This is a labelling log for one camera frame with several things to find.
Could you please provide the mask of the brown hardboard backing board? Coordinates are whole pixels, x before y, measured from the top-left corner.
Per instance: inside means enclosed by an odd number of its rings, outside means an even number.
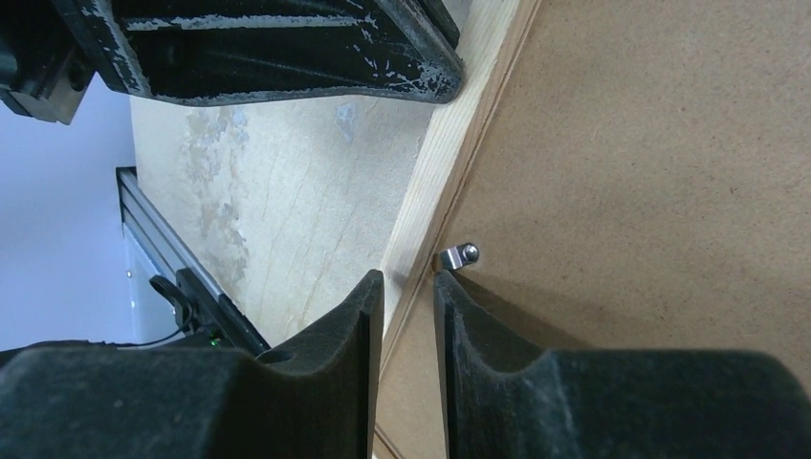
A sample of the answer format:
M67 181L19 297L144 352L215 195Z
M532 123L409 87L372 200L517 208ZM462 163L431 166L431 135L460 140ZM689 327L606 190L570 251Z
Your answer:
M542 1L436 250L544 349L740 350L810 401L810 5ZM451 458L430 269L374 454Z

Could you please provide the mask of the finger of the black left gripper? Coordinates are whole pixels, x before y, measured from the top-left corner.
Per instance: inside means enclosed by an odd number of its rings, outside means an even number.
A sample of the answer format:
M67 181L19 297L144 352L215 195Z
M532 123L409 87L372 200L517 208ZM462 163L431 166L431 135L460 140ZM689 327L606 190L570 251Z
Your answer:
M210 107L370 96L457 97L460 32L440 1L58 1L105 83Z

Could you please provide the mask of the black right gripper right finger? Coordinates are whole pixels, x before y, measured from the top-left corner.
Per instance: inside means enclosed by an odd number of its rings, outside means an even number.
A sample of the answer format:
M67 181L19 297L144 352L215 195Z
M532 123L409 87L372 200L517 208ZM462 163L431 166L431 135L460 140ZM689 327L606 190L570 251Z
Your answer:
M810 401L740 350L544 349L433 281L451 458L806 458Z

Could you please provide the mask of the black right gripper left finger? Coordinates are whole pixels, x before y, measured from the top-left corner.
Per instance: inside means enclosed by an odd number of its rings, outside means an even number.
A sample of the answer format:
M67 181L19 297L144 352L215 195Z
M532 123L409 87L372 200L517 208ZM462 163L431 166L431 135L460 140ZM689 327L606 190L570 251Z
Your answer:
M51 341L1 358L5 458L368 458L384 312L368 272L326 315L253 354Z

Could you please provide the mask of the wooden picture frame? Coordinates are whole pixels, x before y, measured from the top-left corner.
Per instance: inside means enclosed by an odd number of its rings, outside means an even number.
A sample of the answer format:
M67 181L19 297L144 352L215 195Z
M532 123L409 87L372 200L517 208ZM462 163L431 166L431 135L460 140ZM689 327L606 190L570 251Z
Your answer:
M473 1L458 54L465 81L458 97L430 118L403 204L381 262L385 370L427 277L449 213L540 7L538 0Z

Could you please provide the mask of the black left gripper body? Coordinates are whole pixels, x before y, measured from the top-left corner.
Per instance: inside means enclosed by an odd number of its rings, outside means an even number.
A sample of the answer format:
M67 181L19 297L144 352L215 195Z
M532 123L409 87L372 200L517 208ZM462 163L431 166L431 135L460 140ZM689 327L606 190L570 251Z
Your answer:
M51 1L1 3L1 101L14 114L69 125L94 74Z

